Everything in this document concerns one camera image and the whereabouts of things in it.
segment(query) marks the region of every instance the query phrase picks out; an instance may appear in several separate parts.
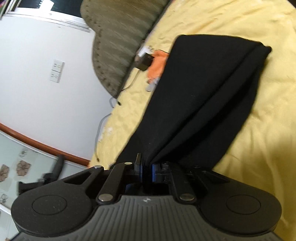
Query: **upholstered headboard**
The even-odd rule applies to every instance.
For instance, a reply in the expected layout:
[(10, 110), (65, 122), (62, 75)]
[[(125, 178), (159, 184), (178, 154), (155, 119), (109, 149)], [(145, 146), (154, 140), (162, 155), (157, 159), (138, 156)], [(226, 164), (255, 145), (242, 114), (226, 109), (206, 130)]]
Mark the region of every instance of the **upholstered headboard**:
[(81, 16), (96, 32), (93, 66), (106, 90), (118, 97), (136, 51), (170, 0), (84, 0)]

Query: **orange-brown wall molding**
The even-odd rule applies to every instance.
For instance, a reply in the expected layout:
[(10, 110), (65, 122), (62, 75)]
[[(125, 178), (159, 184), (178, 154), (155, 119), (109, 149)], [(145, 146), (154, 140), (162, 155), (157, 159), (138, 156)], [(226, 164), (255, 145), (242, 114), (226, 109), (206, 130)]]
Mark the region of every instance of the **orange-brown wall molding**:
[(66, 153), (66, 152), (63, 152), (61, 150), (58, 150), (56, 148), (53, 148), (53, 147), (50, 147), (50, 146), (47, 146), (43, 143), (40, 143), (38, 141), (35, 141), (29, 137), (26, 137), (12, 129), (10, 129), (9, 127), (3, 125), (0, 123), (0, 130), (5, 132), (6, 134), (12, 136), (13, 138), (15, 139), (18, 139), (19, 141), (22, 141), (30, 146), (33, 146), (41, 151), (44, 151), (44, 152), (47, 152), (49, 154), (52, 154), (54, 156), (57, 156), (59, 154), (62, 154), (65, 156), (65, 159), (68, 160), (68, 161), (71, 161), (71, 162), (74, 162), (74, 163), (77, 163), (77, 164), (80, 164), (80, 165), (83, 165), (83, 166), (86, 166), (88, 165), (89, 163), (89, 160), (87, 159), (84, 159), (84, 158), (81, 158), (81, 157), (78, 157), (78, 156), (74, 156), (74, 155), (71, 155), (69, 153)]

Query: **yellow bed sheet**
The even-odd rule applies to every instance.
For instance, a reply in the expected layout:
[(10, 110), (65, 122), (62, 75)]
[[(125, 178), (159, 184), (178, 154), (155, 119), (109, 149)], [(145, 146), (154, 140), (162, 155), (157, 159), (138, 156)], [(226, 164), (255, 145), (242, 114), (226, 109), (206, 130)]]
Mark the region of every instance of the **yellow bed sheet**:
[[(252, 113), (214, 170), (274, 194), (283, 208), (275, 232), (285, 241), (295, 241), (295, 8), (286, 0), (175, 0), (147, 44), (169, 52), (180, 34), (240, 36), (272, 47)], [(122, 106), (115, 107), (104, 127), (97, 154), (105, 168), (115, 162), (141, 121), (151, 97), (145, 91), (146, 81), (147, 73), (141, 72), (122, 92)], [(96, 164), (93, 157), (90, 166)]]

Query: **silver screw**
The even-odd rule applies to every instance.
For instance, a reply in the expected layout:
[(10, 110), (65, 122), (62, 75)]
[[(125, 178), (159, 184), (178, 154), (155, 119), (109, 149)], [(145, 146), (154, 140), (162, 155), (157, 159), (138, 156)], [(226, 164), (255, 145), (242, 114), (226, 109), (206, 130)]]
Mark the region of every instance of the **silver screw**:
[(194, 199), (194, 196), (190, 193), (183, 193), (180, 195), (180, 199), (183, 201), (192, 201)]
[(113, 199), (113, 196), (111, 194), (104, 193), (99, 196), (99, 199), (102, 202), (109, 202)]

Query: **orange cloth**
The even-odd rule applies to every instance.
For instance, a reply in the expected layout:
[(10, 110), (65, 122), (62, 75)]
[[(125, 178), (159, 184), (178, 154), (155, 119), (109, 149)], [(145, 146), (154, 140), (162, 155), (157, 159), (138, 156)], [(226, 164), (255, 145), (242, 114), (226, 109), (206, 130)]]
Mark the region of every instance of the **orange cloth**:
[(155, 78), (160, 77), (165, 68), (169, 54), (162, 50), (155, 50), (152, 54), (154, 57), (151, 66), (148, 68), (148, 83), (150, 84)]

